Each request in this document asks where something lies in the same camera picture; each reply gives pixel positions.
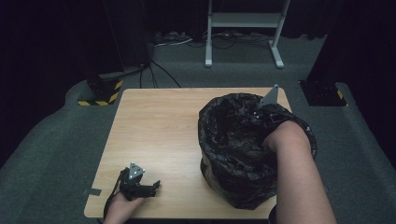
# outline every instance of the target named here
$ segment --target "trash bag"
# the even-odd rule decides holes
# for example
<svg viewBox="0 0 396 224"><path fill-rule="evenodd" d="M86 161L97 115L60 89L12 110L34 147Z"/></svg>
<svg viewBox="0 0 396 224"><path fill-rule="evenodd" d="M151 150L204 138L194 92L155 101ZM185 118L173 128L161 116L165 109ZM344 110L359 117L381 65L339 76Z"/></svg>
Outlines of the trash bag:
<svg viewBox="0 0 396 224"><path fill-rule="evenodd" d="M265 137L288 119L306 124L281 105L265 105L258 110L261 98L230 93L212 99L199 112L201 172L210 188L239 209L254 210L276 195L276 154L263 148Z"/></svg>

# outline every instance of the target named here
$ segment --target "dark curtain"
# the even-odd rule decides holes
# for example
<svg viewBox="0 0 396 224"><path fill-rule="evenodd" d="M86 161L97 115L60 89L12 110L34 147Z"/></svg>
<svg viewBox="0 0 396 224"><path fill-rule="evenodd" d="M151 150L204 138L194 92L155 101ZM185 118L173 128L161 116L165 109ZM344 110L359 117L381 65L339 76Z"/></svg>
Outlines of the dark curtain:
<svg viewBox="0 0 396 224"><path fill-rule="evenodd" d="M290 38L327 35L343 2L344 0L291 0L282 35ZM145 3L156 30L164 34L172 31L186 32L194 40L202 39L207 29L208 0L147 0ZM213 0L214 12L278 12L282 7L283 1L279 0ZM242 33L252 30L238 29ZM267 35L274 32L259 28L254 31Z"/></svg>

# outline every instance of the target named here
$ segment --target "person's right hand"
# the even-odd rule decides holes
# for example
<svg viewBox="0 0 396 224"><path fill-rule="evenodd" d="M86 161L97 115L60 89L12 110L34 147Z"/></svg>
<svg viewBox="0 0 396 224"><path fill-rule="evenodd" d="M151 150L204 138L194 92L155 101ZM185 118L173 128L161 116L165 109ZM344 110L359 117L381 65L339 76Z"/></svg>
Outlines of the person's right hand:
<svg viewBox="0 0 396 224"><path fill-rule="evenodd" d="M277 152L280 148L311 148L308 137L297 123L287 120L262 142L262 146Z"/></svg>

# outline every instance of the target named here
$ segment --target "light wood surface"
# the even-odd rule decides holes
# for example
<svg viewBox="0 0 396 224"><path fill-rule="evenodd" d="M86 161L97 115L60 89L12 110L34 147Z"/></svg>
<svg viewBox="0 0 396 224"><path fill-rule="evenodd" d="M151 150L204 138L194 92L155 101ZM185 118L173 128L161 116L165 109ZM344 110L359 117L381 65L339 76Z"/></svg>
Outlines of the light wood surface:
<svg viewBox="0 0 396 224"><path fill-rule="evenodd" d="M102 217L120 171L131 161L146 169L142 185L161 180L154 198L135 211L140 218L268 218L276 196L254 211L235 209L207 184L200 171L198 113L213 98L228 93L264 96L271 88L129 89L123 92L110 130L86 217ZM290 109L279 88L278 103Z"/></svg>

